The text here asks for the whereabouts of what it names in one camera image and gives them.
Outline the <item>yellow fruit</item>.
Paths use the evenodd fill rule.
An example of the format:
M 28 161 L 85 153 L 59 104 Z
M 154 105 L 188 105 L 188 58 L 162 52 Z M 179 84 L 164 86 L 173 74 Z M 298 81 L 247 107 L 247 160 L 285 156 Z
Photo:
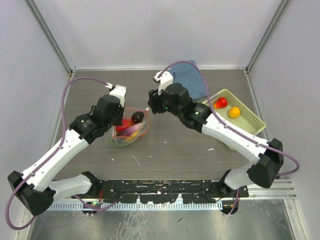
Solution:
M 228 116 L 231 118 L 231 119 L 236 119 L 238 118 L 239 116 L 241 115 L 241 110 L 234 106 L 232 107 L 229 111 L 228 111 Z

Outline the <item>dark purple fruit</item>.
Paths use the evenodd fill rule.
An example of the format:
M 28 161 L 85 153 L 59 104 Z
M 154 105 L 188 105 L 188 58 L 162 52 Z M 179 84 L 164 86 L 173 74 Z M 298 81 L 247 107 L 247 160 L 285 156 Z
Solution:
M 133 124 L 140 124 L 143 121 L 144 117 L 145 117 L 144 112 L 136 111 L 131 115 L 130 120 Z

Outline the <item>red tomato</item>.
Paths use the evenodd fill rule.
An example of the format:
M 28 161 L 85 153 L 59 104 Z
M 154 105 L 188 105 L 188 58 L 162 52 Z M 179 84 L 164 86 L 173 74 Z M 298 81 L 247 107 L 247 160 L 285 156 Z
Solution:
M 220 97 L 216 100 L 216 102 L 213 104 L 214 109 L 223 109 L 228 105 L 228 101 L 224 97 Z

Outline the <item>dark brown food item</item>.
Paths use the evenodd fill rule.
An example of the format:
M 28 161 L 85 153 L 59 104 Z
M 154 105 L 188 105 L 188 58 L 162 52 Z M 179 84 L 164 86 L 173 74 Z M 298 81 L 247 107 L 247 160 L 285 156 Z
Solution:
M 139 132 L 142 127 L 141 123 L 132 125 L 120 133 L 121 136 L 131 136 L 135 132 Z

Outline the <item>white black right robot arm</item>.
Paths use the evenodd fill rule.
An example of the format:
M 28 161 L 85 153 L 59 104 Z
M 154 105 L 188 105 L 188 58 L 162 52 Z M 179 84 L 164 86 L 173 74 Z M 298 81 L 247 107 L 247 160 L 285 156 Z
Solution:
M 223 196 L 231 197 L 240 187 L 252 184 L 265 189 L 271 187 L 284 163 L 280 156 L 281 141 L 267 141 L 233 125 L 212 112 L 208 105 L 193 101 L 180 83 L 170 84 L 164 90 L 150 90 L 148 96 L 153 114 L 169 112 L 185 127 L 218 139 L 249 161 L 224 173 L 218 184 Z

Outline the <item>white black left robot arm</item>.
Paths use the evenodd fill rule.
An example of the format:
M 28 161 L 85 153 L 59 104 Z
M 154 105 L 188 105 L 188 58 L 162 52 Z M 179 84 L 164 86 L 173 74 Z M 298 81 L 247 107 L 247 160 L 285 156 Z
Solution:
M 91 114 L 75 118 L 65 132 L 63 145 L 56 144 L 33 166 L 11 172 L 7 179 L 15 196 L 33 216 L 45 212 L 53 202 L 75 195 L 95 198 L 99 195 L 101 182 L 91 172 L 63 180 L 53 180 L 56 174 L 79 152 L 111 127 L 120 125 L 125 108 L 125 97 L 106 94 L 91 108 Z

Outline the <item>yellow banana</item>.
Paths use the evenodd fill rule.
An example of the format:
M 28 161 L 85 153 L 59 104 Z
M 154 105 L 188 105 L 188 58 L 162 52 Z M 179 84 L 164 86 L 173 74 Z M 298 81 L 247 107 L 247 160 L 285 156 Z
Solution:
M 134 142 L 137 138 L 139 138 L 139 133 L 135 132 L 130 136 L 122 136 L 123 140 L 126 142 Z

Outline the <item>clear zip bag orange zipper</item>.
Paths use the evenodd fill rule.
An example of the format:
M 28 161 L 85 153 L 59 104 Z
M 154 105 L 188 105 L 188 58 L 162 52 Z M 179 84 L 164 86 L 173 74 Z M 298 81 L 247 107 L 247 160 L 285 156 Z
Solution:
M 121 125 L 105 134 L 105 143 L 111 147 L 125 147 L 147 134 L 150 128 L 149 108 L 125 107 Z

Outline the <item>green leafy vegetable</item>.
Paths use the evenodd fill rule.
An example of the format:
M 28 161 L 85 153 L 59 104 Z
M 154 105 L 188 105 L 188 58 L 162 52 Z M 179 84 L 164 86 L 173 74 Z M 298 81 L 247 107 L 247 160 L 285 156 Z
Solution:
M 114 146 L 114 147 L 125 147 L 129 144 L 129 142 L 126 140 L 125 137 L 119 137 L 119 136 L 107 137 L 105 141 L 107 145 Z

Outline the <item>pale green plastic basket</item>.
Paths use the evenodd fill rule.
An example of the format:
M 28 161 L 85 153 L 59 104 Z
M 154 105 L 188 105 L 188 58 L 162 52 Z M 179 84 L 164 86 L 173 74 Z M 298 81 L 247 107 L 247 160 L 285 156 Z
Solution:
M 210 100 L 212 105 L 214 105 L 219 98 L 226 98 L 228 102 L 228 105 L 225 108 L 215 109 L 216 113 L 219 114 L 221 118 L 224 118 L 231 124 L 255 136 L 266 128 L 266 124 L 228 89 L 222 89 L 211 96 Z M 229 110 L 233 107 L 238 107 L 241 111 L 240 116 L 236 119 L 232 119 L 228 116 Z

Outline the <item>red apple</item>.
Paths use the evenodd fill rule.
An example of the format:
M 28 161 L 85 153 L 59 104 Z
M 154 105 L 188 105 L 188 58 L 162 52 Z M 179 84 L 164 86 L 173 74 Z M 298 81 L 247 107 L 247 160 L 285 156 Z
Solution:
M 122 124 L 121 125 L 117 125 L 115 127 L 115 130 L 116 130 L 117 133 L 121 133 L 124 130 L 126 130 L 127 128 L 131 127 L 132 125 L 133 125 L 133 122 L 130 119 L 124 118 L 122 120 Z

